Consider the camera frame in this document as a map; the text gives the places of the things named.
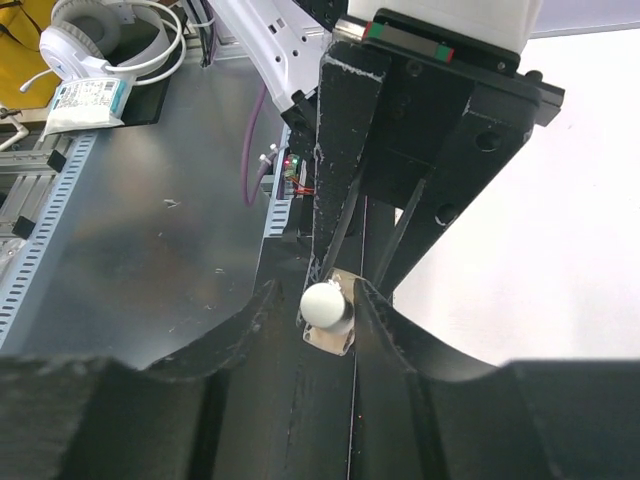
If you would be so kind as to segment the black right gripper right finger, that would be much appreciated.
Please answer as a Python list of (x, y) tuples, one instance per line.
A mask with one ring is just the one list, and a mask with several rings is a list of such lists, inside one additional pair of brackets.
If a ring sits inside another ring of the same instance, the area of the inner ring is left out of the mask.
[(357, 479), (635, 479), (639, 365), (495, 367), (354, 284)]

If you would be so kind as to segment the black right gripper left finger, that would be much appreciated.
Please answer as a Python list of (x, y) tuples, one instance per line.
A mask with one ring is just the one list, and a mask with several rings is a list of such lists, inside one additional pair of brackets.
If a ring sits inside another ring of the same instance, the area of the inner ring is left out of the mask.
[(100, 355), (2, 357), (2, 478), (204, 477), (231, 374), (281, 303), (280, 283), (269, 281), (229, 319), (144, 369)]

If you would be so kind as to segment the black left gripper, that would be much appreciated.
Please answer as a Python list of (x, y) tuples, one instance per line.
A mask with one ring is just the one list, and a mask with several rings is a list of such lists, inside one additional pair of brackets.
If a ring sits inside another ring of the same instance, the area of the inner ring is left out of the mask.
[(521, 72), (534, 8), (341, 8), (322, 55), (310, 278), (335, 264), (358, 196), (403, 215), (372, 283), (390, 297), (565, 92)]

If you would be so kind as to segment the nail polish bottle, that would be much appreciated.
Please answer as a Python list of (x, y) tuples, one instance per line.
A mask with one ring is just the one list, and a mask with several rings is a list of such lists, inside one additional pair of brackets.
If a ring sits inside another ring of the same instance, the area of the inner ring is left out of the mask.
[(334, 268), (326, 280), (304, 291), (300, 314), (306, 323), (303, 331), (306, 343), (332, 355), (346, 355), (355, 339), (354, 281), (357, 278)]

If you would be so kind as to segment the white nail polish cap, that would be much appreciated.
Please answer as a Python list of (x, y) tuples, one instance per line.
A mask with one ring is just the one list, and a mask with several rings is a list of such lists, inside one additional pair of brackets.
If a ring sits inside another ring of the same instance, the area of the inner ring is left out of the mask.
[(334, 283), (308, 287), (300, 300), (300, 314), (312, 327), (332, 334), (345, 334), (352, 327), (353, 307)]

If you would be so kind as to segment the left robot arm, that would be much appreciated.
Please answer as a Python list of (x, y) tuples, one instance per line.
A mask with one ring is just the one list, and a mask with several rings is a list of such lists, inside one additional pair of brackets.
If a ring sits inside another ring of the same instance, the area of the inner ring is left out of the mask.
[(325, 279), (360, 196), (399, 208), (372, 284), (390, 295), (559, 114), (519, 72), (537, 1), (216, 1), (313, 162), (309, 283)]

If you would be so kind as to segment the white wipes packet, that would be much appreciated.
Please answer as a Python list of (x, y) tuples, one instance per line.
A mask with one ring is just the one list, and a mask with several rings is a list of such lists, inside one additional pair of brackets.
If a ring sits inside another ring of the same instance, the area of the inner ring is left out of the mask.
[(42, 136), (123, 126), (132, 89), (132, 81), (113, 77), (63, 82), (50, 102)]

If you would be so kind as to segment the white headphones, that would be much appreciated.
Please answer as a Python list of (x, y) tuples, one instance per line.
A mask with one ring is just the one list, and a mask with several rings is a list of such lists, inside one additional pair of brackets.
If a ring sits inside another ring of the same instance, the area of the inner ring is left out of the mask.
[[(122, 27), (140, 20), (156, 29), (156, 36), (141, 52), (112, 64)], [(58, 1), (50, 25), (40, 34), (39, 53), (47, 69), (35, 74), (19, 91), (48, 74), (63, 81), (129, 76), (135, 86), (158, 83), (173, 75), (187, 52), (180, 18), (158, 1)]]

